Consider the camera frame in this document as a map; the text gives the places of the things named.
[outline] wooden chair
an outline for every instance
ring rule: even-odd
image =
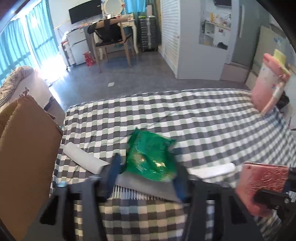
[[[124,51],[126,53],[126,59],[128,61],[128,66],[131,68],[131,58],[129,56],[127,41],[130,42],[131,51],[132,51],[133,57],[135,57],[135,52],[134,52],[134,48],[133,48],[133,40],[131,38],[132,34],[129,34],[128,36],[126,36],[126,34],[125,34],[124,30],[123,30],[123,26],[122,26],[122,22],[127,22],[127,21],[128,21],[128,18],[110,19],[110,25],[112,25],[112,24],[119,24],[120,25],[122,41],[118,42],[118,44],[123,44],[124,45]],[[96,23],[96,29],[97,28],[104,28],[104,21],[97,22]],[[103,50],[104,49],[106,59],[107,59],[107,62],[108,62],[107,47],[115,45],[115,43],[105,43],[105,42],[95,43],[95,40],[94,40],[94,35],[95,34],[96,33],[93,33],[93,36],[92,36],[92,45],[93,45],[93,50],[94,50],[94,55],[95,55],[95,58],[96,58],[97,65],[99,67],[100,72],[102,72],[101,65],[100,65],[100,57],[99,57],[99,54],[98,54],[97,50],[100,50],[100,49]]]

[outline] white louvered door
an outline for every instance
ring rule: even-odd
[[[180,0],[161,0],[162,46],[160,53],[178,78]]]

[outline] pink lid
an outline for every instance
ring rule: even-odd
[[[282,76],[282,80],[288,81],[290,79],[291,74],[289,73],[289,71],[269,53],[264,54],[263,63],[265,63],[275,75]]]

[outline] green plastic package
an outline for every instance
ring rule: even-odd
[[[176,140],[158,134],[135,129],[126,151],[126,171],[136,173],[153,181],[173,180],[176,165],[170,147]]]

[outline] checkered tablecloth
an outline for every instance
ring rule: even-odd
[[[82,182],[91,175],[64,153],[73,142],[97,158],[109,161],[116,152],[125,158],[129,135],[147,128],[177,140],[178,161],[186,167],[232,162],[235,173],[207,180],[235,187],[242,164],[260,162],[295,166],[296,144],[277,108],[262,117],[250,92],[236,89],[199,89],[137,94],[72,106],[66,114],[64,135],[53,173],[51,193],[60,181]],[[109,241],[179,240],[187,206],[155,200],[124,188],[100,204]],[[82,206],[77,201],[76,236],[82,240]],[[214,208],[209,203],[207,239],[211,239]],[[266,239],[279,220],[257,219]]]

